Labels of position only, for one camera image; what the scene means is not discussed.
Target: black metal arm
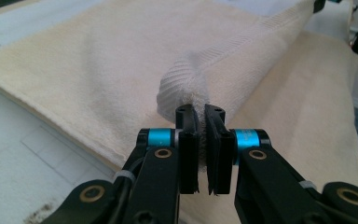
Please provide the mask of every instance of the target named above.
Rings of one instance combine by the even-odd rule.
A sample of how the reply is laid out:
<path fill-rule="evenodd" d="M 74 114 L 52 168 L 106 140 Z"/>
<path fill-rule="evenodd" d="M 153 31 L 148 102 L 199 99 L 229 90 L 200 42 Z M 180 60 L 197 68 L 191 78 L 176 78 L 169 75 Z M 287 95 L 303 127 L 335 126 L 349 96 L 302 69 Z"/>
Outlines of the black metal arm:
<path fill-rule="evenodd" d="M 276 152 L 263 130 L 229 130 L 225 111 L 205 106 L 209 192 L 228 194 L 240 166 L 235 207 L 242 223 L 356 223 L 358 188 L 330 183 L 322 194 Z M 180 193 L 198 188 L 200 130 L 191 105 L 176 110 L 176 129 L 142 129 L 113 184 L 75 188 L 42 223 L 177 223 Z"/>

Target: ribbed texture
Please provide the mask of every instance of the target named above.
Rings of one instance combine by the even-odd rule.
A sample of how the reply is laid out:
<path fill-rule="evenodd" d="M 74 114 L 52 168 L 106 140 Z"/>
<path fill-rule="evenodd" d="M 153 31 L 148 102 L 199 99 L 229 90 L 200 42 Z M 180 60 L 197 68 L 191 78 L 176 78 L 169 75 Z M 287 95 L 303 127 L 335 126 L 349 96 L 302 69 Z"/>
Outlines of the ribbed texture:
<path fill-rule="evenodd" d="M 157 96 L 159 114 L 170 121 L 174 121 L 175 108 L 184 104 L 192 104 L 196 110 L 202 114 L 203 105 L 210 102 L 207 77 L 203 72 L 204 70 L 222 59 L 226 59 L 243 45 L 251 45 L 254 40 L 259 40 L 269 35 L 276 35 L 281 29 L 293 23 L 298 23 L 296 27 L 298 29 L 293 31 L 289 30 L 288 32 L 295 32 L 297 36 L 312 14 L 312 10 L 313 1 L 300 1 L 282 13 L 266 18 L 230 39 L 224 40 L 205 50 L 190 52 L 180 57 L 160 81 Z M 257 55 L 256 57 L 265 58 L 263 55 Z M 265 62 L 267 66 L 275 63 L 276 62 Z M 243 69 L 253 70 L 253 68 L 249 67 L 244 67 Z M 230 76 L 229 69 L 225 75 Z"/>

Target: terry cloth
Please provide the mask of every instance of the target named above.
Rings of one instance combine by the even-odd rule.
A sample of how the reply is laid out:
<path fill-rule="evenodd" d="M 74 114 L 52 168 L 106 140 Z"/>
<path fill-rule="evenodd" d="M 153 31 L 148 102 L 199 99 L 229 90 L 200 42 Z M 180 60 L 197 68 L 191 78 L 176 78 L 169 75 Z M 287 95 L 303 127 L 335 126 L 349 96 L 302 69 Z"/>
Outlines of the terry cloth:
<path fill-rule="evenodd" d="M 173 126 L 157 108 L 169 116 L 175 105 L 158 105 L 156 97 L 164 74 L 184 59 L 201 77 L 190 84 L 206 83 L 207 91 L 191 97 L 192 86 L 179 99 L 224 108 L 228 127 L 266 129 L 273 146 L 319 189 L 333 180 L 358 186 L 350 95 L 358 58 L 336 39 L 297 36 L 311 11 L 310 1 L 270 18 L 211 1 L 104 1 L 1 48 L 0 91 L 118 169 L 141 128 Z M 279 15 L 291 20 L 276 26 L 284 21 Z M 239 222 L 234 190 L 208 196 L 204 175 L 201 193 L 182 197 L 182 218 Z M 235 189 L 235 174 L 232 182 Z"/>

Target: towel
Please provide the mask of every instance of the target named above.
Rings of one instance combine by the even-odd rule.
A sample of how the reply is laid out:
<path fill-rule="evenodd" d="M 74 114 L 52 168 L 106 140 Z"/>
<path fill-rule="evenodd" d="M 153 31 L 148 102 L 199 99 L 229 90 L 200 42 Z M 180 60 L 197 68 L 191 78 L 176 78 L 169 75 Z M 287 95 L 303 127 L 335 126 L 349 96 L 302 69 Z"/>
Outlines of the towel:
<path fill-rule="evenodd" d="M 228 127 L 265 128 L 273 146 L 318 187 L 332 179 L 358 185 L 358 143 L 349 110 L 358 59 L 340 41 L 298 35 L 311 10 L 311 1 L 305 0 L 266 18 L 212 1 L 106 0 L 1 48 L 0 91 L 116 169 L 135 147 L 141 128 L 173 127 L 165 119 L 172 115 L 169 108 L 200 100 L 223 107 L 231 120 Z M 318 51 L 308 54 L 313 49 Z M 172 87 L 167 78 L 180 72 L 175 69 L 180 62 L 191 69 L 191 77 L 179 84 L 201 86 L 190 85 L 177 98 L 167 98 L 172 104 L 164 104 L 164 87 Z M 205 86 L 202 94 L 192 96 Z M 320 94 L 307 98 L 310 92 L 304 87 Z M 324 99 L 330 95 L 330 101 Z M 321 123 L 335 137 L 327 138 L 327 133 L 319 138 L 324 131 L 319 127 L 325 127 Z M 315 169 L 326 166 L 327 159 L 318 158 L 321 153 L 331 158 L 327 165 L 334 169 Z M 314 160 L 307 160 L 309 154 Z M 208 196 L 204 175 L 201 193 L 182 197 L 182 219 L 238 223 L 233 194 Z"/>

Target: blue ring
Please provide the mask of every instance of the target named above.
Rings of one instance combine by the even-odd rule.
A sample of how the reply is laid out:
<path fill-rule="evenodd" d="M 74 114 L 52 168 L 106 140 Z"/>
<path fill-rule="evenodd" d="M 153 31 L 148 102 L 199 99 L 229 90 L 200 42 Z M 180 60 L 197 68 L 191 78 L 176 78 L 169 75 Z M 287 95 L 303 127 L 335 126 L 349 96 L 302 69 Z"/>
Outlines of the blue ring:
<path fill-rule="evenodd" d="M 171 145 L 171 129 L 150 129 L 147 147 L 169 147 Z"/>
<path fill-rule="evenodd" d="M 260 140 L 258 134 L 254 129 L 235 129 L 235 134 L 237 135 L 237 159 L 235 164 L 240 164 L 240 154 L 243 150 L 248 147 L 260 147 Z"/>

